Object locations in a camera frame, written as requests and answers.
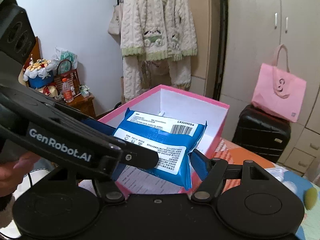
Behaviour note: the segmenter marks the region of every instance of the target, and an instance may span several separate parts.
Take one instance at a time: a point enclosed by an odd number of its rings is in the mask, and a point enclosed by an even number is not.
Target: blue container
[[[44,79],[42,79],[39,76],[36,76],[35,78],[29,78],[29,85],[33,89],[41,88],[43,86],[46,86],[53,82],[53,71],[49,71],[50,76],[46,76]]]

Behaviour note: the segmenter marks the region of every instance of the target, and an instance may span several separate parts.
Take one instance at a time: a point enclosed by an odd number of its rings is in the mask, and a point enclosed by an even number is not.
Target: wooden cabinet
[[[198,55],[191,57],[190,90],[213,96],[220,33],[220,0],[189,0],[196,28]]]
[[[84,98],[82,95],[79,95],[73,99],[70,103],[67,103],[68,106],[72,106],[81,111],[81,113],[96,118],[96,113],[94,111],[93,102],[94,96]]]
[[[281,0],[281,7],[281,43],[288,48],[290,71],[307,81],[298,119],[306,125],[320,85],[320,0]]]
[[[314,159],[313,156],[294,148],[284,165],[304,173]]]
[[[295,147],[314,157],[320,156],[320,134],[307,128],[303,129]]]
[[[307,88],[298,122],[291,125],[291,139],[279,161],[301,172],[320,151],[316,150],[320,144],[319,26],[320,0],[228,0],[220,100],[229,104],[230,110],[222,134],[232,139],[239,113],[252,99],[261,64],[270,64],[275,48],[283,43],[288,48],[291,73],[306,80]],[[278,67],[285,69],[283,52]]]
[[[222,137],[231,141],[236,131],[241,111],[249,104],[247,102],[234,99],[225,95],[220,96],[220,101],[230,105],[226,122],[222,131]]]
[[[251,101],[261,64],[271,63],[280,42],[280,12],[280,0],[228,0],[223,95]]]
[[[320,134],[320,96],[316,100],[307,123],[307,128]]]

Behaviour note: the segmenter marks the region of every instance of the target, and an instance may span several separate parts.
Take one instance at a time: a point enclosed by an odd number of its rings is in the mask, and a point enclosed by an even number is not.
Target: cream knit sweater
[[[188,0],[124,0],[121,50],[126,100],[141,93],[143,60],[169,59],[172,84],[190,84],[197,43]]]

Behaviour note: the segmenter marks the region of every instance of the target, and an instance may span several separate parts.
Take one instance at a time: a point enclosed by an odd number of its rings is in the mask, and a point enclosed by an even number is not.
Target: drawer
[[[302,134],[304,127],[299,123],[292,123],[291,124],[291,138],[287,144],[287,147],[284,149],[282,155],[280,156],[278,162],[285,163],[286,159],[289,157],[290,153],[292,152],[293,148],[297,144],[300,135]]]
[[[279,165],[279,166],[281,166],[281,167],[284,167],[285,169],[287,169],[288,171],[291,171],[291,172],[293,172],[294,174],[297,174],[298,176],[300,176],[300,177],[302,177],[303,176],[303,172],[300,172],[300,171],[296,171],[296,170],[294,170],[294,169],[292,169],[292,168],[289,168],[289,167],[287,167],[287,166],[284,166],[282,163],[276,163],[277,165]]]
[[[303,129],[295,148],[314,157],[320,156],[320,135],[309,129]]]
[[[318,96],[315,106],[311,112],[309,121],[306,125],[307,128],[320,133],[320,96]]]
[[[284,165],[304,173],[314,159],[313,156],[294,148]]]

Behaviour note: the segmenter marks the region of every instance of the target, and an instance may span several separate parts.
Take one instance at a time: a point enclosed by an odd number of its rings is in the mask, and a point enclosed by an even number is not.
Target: wardrobe door
[[[291,136],[287,144],[287,147],[284,149],[282,155],[280,156],[278,162],[285,163],[290,153],[292,152],[294,146],[296,145],[304,126],[299,123],[291,123]]]
[[[308,129],[320,134],[320,96],[316,100],[309,121],[306,126]]]
[[[226,103],[227,105],[230,105],[226,117],[226,122],[222,131],[222,138],[232,141],[233,135],[235,134],[238,125],[239,115],[242,110],[248,105],[248,103],[231,97],[227,97],[225,95],[220,96],[220,101]]]
[[[221,94],[251,102],[262,63],[280,41],[280,0],[228,0],[228,38]]]
[[[320,0],[281,0],[281,43],[288,48],[289,68],[307,81],[298,123],[305,125],[320,85]],[[284,53],[281,54],[284,67]]]

